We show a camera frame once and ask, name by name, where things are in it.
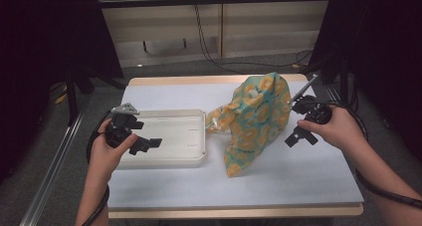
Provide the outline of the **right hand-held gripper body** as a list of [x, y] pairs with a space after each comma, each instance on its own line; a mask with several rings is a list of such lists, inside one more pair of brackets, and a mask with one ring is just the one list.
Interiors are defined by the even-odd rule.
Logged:
[[318, 124], [326, 124], [332, 116], [331, 108], [325, 103], [318, 102], [314, 96], [305, 96], [305, 92], [316, 79], [317, 75], [313, 75], [309, 82], [295, 94], [293, 105], [297, 104], [299, 106], [299, 113], [303, 114], [306, 120]]

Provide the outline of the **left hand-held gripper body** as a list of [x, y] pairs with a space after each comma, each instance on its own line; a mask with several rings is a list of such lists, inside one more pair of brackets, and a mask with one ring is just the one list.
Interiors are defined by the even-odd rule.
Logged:
[[131, 124], [139, 115], [138, 110], [130, 103], [114, 107], [111, 122], [106, 126], [105, 139], [111, 147], [118, 147], [132, 134]]

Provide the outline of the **white plastic tray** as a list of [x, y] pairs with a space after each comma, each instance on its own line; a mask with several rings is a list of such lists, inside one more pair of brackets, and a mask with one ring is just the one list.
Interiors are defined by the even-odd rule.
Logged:
[[161, 144], [136, 155], [127, 151], [118, 169], [197, 167], [206, 160], [202, 110], [140, 111], [136, 117], [143, 128], [133, 132], [147, 139], [161, 138]]

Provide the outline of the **teal lemon print cloth bag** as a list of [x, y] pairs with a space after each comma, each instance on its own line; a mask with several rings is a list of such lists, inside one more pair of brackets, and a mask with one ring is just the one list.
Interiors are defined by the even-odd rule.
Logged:
[[288, 83], [279, 74], [252, 76], [234, 90], [232, 101], [207, 114], [207, 132], [231, 133], [223, 156], [229, 177], [250, 166], [286, 128], [291, 99]]

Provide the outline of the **person's left hand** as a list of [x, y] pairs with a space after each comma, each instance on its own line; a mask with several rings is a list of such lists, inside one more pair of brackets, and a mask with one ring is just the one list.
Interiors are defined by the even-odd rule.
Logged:
[[106, 143], [106, 127], [111, 119], [106, 119], [100, 126], [100, 134], [93, 143], [87, 181], [106, 184], [118, 166], [122, 155], [134, 145], [137, 135], [132, 133], [118, 147], [113, 148]]

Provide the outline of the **person's right hand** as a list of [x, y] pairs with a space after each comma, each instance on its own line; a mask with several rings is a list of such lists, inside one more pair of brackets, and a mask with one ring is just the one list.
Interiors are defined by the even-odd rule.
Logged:
[[346, 109], [332, 107], [331, 111], [331, 119], [326, 124], [301, 119], [298, 121], [298, 126], [320, 135], [326, 142], [349, 155], [368, 147], [368, 142], [356, 120]]

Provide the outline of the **black metal stand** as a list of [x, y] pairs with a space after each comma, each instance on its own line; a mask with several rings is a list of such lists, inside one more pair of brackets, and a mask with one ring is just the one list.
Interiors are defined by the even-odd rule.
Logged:
[[124, 90], [125, 85], [114, 80], [112, 77], [107, 77], [105, 74], [87, 68], [87, 69], [66, 69], [66, 87], [69, 103], [69, 125], [72, 125], [79, 115], [76, 88], [84, 95], [91, 94], [95, 87], [91, 82], [91, 78], [100, 79], [102, 82], [115, 87], [118, 90]]

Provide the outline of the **wooden table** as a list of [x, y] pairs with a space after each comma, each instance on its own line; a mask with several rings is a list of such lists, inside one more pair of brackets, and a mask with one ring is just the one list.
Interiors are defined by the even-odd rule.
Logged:
[[[139, 110], [213, 110], [231, 101], [248, 76], [135, 78], [122, 102]], [[355, 216], [363, 197], [342, 153], [319, 136], [285, 144], [302, 118], [287, 129], [242, 176], [228, 177], [223, 163], [227, 134], [206, 136], [199, 167], [117, 170], [110, 182], [110, 218], [200, 219]]]

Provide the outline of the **black curtain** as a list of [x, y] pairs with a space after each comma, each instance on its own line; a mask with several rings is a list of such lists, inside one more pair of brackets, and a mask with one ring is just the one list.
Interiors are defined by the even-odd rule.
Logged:
[[310, 67], [352, 72], [422, 161], [422, 0], [329, 0]]
[[55, 83], [120, 78], [99, 0], [0, 0], [0, 184], [37, 131]]

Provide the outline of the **metal floor rail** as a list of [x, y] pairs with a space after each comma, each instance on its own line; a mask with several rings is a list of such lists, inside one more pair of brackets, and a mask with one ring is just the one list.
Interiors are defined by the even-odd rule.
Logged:
[[333, 88], [332, 86], [326, 86], [325, 89], [327, 91], [329, 98], [332, 101], [337, 102], [337, 103], [341, 102], [341, 97], [335, 88]]
[[74, 121], [66, 128], [66, 132], [58, 146], [57, 152], [48, 168], [48, 171], [45, 174], [37, 193], [29, 204], [29, 207], [26, 210], [19, 226], [37, 226], [69, 149], [80, 128], [88, 102], [89, 99], [84, 99], [79, 104], [81, 109], [78, 111]]

